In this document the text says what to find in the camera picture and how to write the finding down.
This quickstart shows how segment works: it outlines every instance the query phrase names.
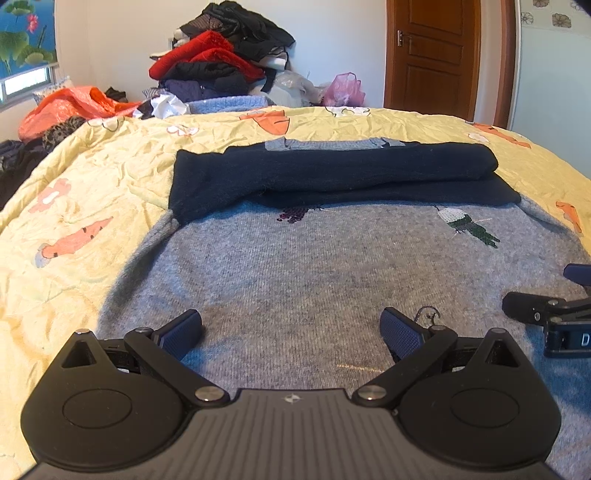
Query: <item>wooden door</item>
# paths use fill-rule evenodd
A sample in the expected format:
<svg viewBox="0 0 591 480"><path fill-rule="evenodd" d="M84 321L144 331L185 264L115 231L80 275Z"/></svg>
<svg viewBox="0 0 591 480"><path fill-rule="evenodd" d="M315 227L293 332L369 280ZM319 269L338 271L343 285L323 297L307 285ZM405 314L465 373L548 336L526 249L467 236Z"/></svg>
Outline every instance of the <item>wooden door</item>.
<svg viewBox="0 0 591 480"><path fill-rule="evenodd" d="M480 0L388 0L384 106L474 119Z"/></svg>

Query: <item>white wall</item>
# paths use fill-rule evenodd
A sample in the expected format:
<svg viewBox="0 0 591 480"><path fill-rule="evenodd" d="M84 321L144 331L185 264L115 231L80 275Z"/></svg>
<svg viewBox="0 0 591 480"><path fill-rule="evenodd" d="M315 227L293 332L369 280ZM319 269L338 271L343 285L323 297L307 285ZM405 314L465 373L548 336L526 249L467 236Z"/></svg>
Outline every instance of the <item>white wall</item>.
<svg viewBox="0 0 591 480"><path fill-rule="evenodd" d="M474 121L492 125L501 78L501 2L482 0L480 10L480 72Z"/></svg>
<svg viewBox="0 0 591 480"><path fill-rule="evenodd" d="M86 0L56 0L56 78L70 75L75 85L94 83L88 43ZM31 99L0 112L0 141L16 140L18 126L37 104Z"/></svg>
<svg viewBox="0 0 591 480"><path fill-rule="evenodd" d="M591 178L591 18L553 0L522 0L521 65L512 129L548 148ZM553 25L554 14L570 27Z"/></svg>
<svg viewBox="0 0 591 480"><path fill-rule="evenodd" d="M89 2L90 58L97 86L127 92L129 100L157 82L148 55L166 50L173 31L198 16L208 0ZM296 40L292 69L315 84L355 72L369 106L384 103L386 0L240 0Z"/></svg>

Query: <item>plastic bag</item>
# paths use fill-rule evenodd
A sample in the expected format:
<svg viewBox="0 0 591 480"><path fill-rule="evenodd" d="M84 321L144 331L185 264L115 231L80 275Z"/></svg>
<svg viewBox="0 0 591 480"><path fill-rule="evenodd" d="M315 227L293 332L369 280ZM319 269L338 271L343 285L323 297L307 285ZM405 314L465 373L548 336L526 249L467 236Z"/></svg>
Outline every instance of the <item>plastic bag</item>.
<svg viewBox="0 0 591 480"><path fill-rule="evenodd" d="M42 136L49 127L65 122L74 115L87 120L130 116L140 104L115 102L96 87L62 88L46 96L27 114L18 128L18 136L22 141L29 142Z"/></svg>
<svg viewBox="0 0 591 480"><path fill-rule="evenodd" d="M278 72L273 87L268 93L261 91L264 83L264 81L258 82L249 94L266 96L274 105L292 108L318 105L322 101L322 89L315 87L311 81L291 70Z"/></svg>
<svg viewBox="0 0 591 480"><path fill-rule="evenodd" d="M353 72L337 75L330 84L322 105L324 106L363 106L365 93L361 91L361 80Z"/></svg>
<svg viewBox="0 0 591 480"><path fill-rule="evenodd" d="M189 112L189 106L186 103L181 102L181 100L172 93L152 98L150 103L154 108L152 115L161 120L164 120L169 116L184 115Z"/></svg>

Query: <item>curtain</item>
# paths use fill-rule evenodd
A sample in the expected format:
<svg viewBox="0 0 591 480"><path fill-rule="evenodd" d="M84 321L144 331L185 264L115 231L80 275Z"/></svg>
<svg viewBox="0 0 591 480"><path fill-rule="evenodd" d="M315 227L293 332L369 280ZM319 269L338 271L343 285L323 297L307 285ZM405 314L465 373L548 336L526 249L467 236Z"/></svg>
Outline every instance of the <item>curtain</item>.
<svg viewBox="0 0 591 480"><path fill-rule="evenodd" d="M3 4L0 79L57 62L54 12L55 0L8 0Z"/></svg>

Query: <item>pink plastic bag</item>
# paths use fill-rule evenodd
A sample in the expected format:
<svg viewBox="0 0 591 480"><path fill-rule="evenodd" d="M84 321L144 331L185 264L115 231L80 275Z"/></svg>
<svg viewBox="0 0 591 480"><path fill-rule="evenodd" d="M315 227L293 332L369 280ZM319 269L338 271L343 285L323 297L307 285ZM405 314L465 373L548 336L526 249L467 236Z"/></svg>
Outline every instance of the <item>pink plastic bag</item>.
<svg viewBox="0 0 591 480"><path fill-rule="evenodd" d="M337 75L327 88L322 100L324 106L363 106L365 94L361 80L353 72Z"/></svg>

